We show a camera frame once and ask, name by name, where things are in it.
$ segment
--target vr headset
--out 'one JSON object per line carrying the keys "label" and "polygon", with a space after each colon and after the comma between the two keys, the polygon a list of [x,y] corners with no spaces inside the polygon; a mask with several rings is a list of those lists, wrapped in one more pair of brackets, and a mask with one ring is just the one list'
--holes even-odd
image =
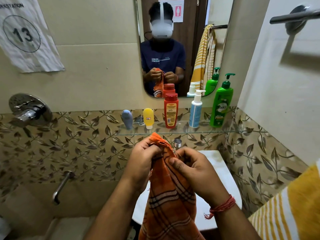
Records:
{"label": "vr headset", "polygon": [[174,23],[170,19],[165,20],[163,2],[160,3],[160,20],[150,22],[152,36],[156,39],[169,39],[174,31]]}

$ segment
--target person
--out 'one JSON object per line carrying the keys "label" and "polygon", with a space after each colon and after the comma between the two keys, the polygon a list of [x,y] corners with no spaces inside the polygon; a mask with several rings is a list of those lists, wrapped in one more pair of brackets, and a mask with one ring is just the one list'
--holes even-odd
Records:
{"label": "person", "polygon": [[[151,145],[148,137],[135,145],[118,185],[84,240],[126,239],[134,207],[147,186],[151,159],[161,152],[162,149],[158,146]],[[179,157],[187,158],[191,167],[177,158],[170,158],[169,163],[187,179],[195,193],[210,207],[227,201],[229,194],[205,155],[188,147],[180,148],[176,153]],[[214,217],[223,240],[261,240],[236,204],[228,210],[216,213]]]}
{"label": "person", "polygon": [[[163,13],[165,25],[173,25],[174,11],[172,6],[163,3]],[[150,24],[157,25],[160,22],[160,3],[153,3],[149,10]],[[140,44],[141,62],[143,70],[143,82],[146,92],[154,96],[153,88],[157,81],[161,80],[161,71],[164,74],[164,83],[175,84],[175,90],[178,92],[179,84],[184,79],[184,70],[186,69],[186,51],[181,43],[171,38],[159,38],[152,32],[153,38]]]}

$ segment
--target paper sign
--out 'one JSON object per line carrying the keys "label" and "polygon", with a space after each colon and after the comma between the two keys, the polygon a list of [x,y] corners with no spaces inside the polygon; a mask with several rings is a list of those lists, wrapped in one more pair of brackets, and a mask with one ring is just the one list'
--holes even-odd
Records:
{"label": "paper sign", "polygon": [[169,3],[173,9],[173,22],[183,22],[184,0],[159,0],[160,3]]}
{"label": "paper sign", "polygon": [[64,71],[37,0],[0,0],[0,46],[22,72]]}

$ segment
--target number 13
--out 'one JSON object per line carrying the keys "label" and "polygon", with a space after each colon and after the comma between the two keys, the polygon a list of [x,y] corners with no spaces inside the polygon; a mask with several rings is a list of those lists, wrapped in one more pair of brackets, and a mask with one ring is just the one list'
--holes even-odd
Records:
{"label": "number 13", "polygon": [[[29,30],[28,30],[27,28],[22,28],[21,31],[22,31],[23,33],[25,32],[26,35],[29,37],[29,38],[24,38],[26,41],[31,42],[31,41],[33,40],[32,36],[31,36],[31,34],[30,34],[30,32],[29,32]],[[15,29],[13,30],[13,33],[18,36],[18,38],[19,38],[19,40],[20,40],[21,42],[23,42],[23,39],[21,38],[18,29],[15,28]]]}

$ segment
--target yellow tube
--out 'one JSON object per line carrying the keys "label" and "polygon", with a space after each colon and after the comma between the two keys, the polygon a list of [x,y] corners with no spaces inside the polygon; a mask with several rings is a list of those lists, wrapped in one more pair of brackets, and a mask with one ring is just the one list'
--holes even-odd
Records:
{"label": "yellow tube", "polygon": [[148,130],[151,130],[152,129],[152,125],[155,123],[155,117],[154,117],[152,109],[146,108],[143,111],[143,121],[146,124],[146,128]]}

